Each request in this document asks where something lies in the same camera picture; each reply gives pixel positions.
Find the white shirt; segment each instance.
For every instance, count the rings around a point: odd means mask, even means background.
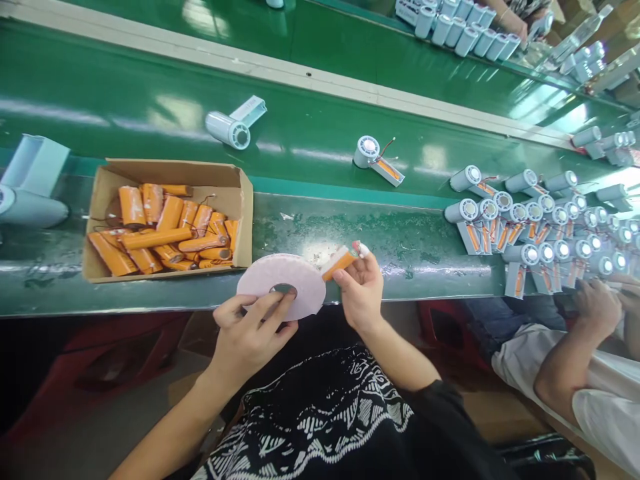
[[[589,364],[590,389],[573,396],[580,429],[548,408],[533,392],[543,360],[566,335],[538,324],[520,327],[494,354],[496,374],[634,477],[640,478],[640,362],[596,350]]]

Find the pink tape roll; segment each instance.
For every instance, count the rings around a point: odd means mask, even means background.
[[[325,282],[320,271],[298,255],[276,253],[262,257],[240,277],[236,293],[262,297],[280,283],[291,285],[298,292],[284,321],[318,313],[327,294]]]

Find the plastic stool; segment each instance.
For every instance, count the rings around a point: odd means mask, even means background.
[[[422,340],[431,348],[454,355],[482,370],[493,372],[480,355],[478,342],[469,331],[469,314],[454,300],[418,302]]]
[[[22,440],[170,369],[189,316],[120,315],[82,328],[54,360],[5,438]]]

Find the person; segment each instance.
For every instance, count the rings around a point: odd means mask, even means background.
[[[551,297],[464,300],[469,329],[493,370],[510,386],[634,477],[640,477],[640,281],[617,275],[616,294],[581,282],[579,316],[565,332]],[[624,343],[611,338],[624,310]]]
[[[214,418],[248,383],[253,388],[241,394],[228,434],[194,479],[516,480],[461,396],[381,316],[383,277],[373,254],[333,278],[346,318],[340,323],[362,343],[320,349],[315,328],[329,318],[282,325],[295,292],[231,298],[213,314],[220,330],[211,364],[111,478],[160,479],[188,463]],[[264,378],[269,361],[289,358],[296,339],[304,355]]]
[[[551,0],[482,0],[495,10],[495,22],[526,45],[529,28],[549,11]]]

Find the red wire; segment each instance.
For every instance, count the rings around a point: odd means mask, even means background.
[[[376,158],[375,161],[378,161],[378,160],[380,160],[382,158],[382,156],[385,154],[385,152],[387,150],[387,147],[390,146],[390,144],[392,144],[394,140],[395,140],[395,137],[392,138],[391,141],[388,144],[385,145],[385,147],[382,149],[382,152],[380,152],[380,155],[378,155],[378,158]]]

